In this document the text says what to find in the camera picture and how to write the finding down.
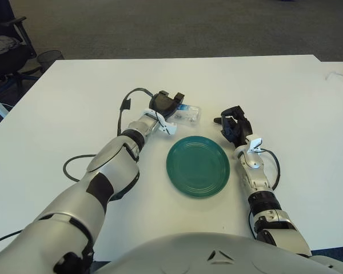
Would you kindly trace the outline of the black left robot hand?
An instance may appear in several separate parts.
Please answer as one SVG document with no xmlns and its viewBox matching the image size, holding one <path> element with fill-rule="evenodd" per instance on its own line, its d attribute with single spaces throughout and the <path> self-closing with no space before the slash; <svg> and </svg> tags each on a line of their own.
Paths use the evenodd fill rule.
<svg viewBox="0 0 343 274">
<path fill-rule="evenodd" d="M 182 104 L 184 94 L 178 92 L 174 98 L 169 97 L 169 93 L 162 90 L 153 95 L 149 103 L 149 108 L 161 114 L 165 119 L 171 117 Z"/>
</svg>

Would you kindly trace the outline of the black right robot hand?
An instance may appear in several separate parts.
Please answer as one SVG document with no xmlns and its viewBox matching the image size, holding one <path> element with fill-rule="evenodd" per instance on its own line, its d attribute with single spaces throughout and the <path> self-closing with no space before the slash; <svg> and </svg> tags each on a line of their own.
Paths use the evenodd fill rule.
<svg viewBox="0 0 343 274">
<path fill-rule="evenodd" d="M 251 124 L 240 106 L 224 110 L 213 122 L 221 125 L 221 134 L 234 144 L 235 148 L 245 145 L 246 137 L 253 134 Z"/>
</svg>

